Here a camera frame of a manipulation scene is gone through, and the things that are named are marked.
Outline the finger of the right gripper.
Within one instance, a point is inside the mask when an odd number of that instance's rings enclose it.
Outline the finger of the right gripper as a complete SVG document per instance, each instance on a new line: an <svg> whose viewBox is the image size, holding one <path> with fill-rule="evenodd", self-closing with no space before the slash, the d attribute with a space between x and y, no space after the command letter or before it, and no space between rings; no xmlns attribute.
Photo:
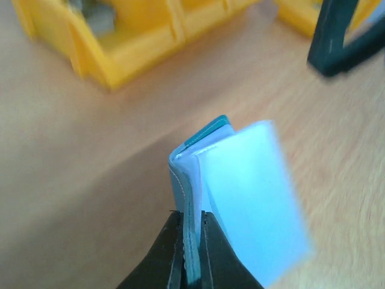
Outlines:
<svg viewBox="0 0 385 289"><path fill-rule="evenodd" d="M347 73L384 49L384 16L344 45L357 6L357 1L322 3L307 62L324 77Z"/></svg>

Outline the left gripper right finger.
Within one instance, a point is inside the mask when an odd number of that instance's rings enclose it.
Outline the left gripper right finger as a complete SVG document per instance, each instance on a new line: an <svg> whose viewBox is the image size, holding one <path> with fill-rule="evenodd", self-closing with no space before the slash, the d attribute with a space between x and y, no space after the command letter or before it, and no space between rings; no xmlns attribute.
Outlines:
<svg viewBox="0 0 385 289"><path fill-rule="evenodd" d="M200 237L202 288L261 289L240 262L211 212L202 211Z"/></svg>

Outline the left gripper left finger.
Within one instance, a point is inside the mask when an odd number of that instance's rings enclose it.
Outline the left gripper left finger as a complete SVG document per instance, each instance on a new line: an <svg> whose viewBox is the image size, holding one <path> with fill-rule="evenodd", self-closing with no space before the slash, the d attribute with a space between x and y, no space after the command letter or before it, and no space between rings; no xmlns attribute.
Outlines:
<svg viewBox="0 0 385 289"><path fill-rule="evenodd" d="M183 258L183 214L172 212L143 260L117 286L186 288Z"/></svg>

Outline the teal card holder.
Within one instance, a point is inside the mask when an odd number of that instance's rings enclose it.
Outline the teal card holder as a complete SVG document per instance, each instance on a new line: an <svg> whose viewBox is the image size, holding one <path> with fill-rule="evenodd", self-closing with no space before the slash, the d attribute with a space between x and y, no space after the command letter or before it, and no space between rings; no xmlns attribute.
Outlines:
<svg viewBox="0 0 385 289"><path fill-rule="evenodd" d="M214 214L240 262L266 287L307 257L312 245L272 121L235 131L225 115L168 158L183 214L188 285L202 287L202 211Z"/></svg>

